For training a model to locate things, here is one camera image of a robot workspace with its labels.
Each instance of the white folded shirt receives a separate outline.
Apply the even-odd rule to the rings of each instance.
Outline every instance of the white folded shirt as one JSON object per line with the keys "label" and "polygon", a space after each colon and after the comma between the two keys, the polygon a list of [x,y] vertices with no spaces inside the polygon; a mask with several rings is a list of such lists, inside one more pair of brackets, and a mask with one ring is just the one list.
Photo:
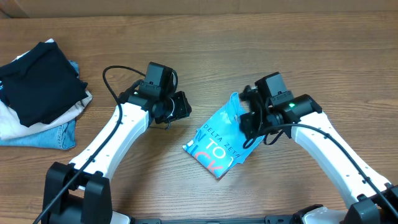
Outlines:
{"label": "white folded shirt", "polygon": [[30,127],[21,125],[17,113],[0,101],[0,139],[8,140],[36,134],[55,128],[71,121],[72,119],[75,119],[81,112],[83,112],[87,104],[93,99],[93,96],[88,90],[86,90],[86,94],[86,98],[77,102],[67,112],[65,112],[56,120],[52,121],[50,124],[36,123]]}

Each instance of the folded blue shirt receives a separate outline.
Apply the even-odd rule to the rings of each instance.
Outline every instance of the folded blue shirt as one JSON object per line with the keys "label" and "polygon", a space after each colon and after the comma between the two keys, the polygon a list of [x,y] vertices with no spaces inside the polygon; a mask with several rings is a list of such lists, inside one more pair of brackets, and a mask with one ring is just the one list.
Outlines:
{"label": "folded blue shirt", "polygon": [[[79,73],[79,66],[74,61],[69,61],[73,68]],[[75,141],[76,120],[73,119],[58,127],[31,134],[20,138],[1,140],[0,146],[29,146],[50,149],[70,149],[76,146]]]}

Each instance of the black cloth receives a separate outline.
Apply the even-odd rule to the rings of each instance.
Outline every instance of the black cloth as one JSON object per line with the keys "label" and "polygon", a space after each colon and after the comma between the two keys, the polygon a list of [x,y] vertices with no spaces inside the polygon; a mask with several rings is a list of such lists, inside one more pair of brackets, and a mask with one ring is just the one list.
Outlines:
{"label": "black cloth", "polygon": [[87,97],[87,83],[77,76],[55,42],[40,42],[20,59],[0,67],[4,101],[27,127],[49,124]]}

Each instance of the wooden table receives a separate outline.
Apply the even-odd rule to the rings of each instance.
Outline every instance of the wooden table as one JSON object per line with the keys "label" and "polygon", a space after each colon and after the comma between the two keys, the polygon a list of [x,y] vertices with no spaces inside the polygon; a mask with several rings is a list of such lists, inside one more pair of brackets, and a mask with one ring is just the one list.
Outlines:
{"label": "wooden table", "polygon": [[[80,64],[94,99],[78,118],[76,148],[0,148],[0,223],[32,223],[47,169],[79,154],[108,122],[115,107],[101,77],[108,65],[176,69],[193,108],[170,131],[149,129],[134,143],[111,183],[115,210],[183,219],[263,217],[314,203],[344,209],[318,164],[286,137],[261,144],[220,180],[182,149],[232,92],[275,71],[296,96],[313,96],[372,168],[398,182],[396,12],[7,19],[0,64],[49,38]],[[108,77],[116,93],[139,78],[124,70]]]}

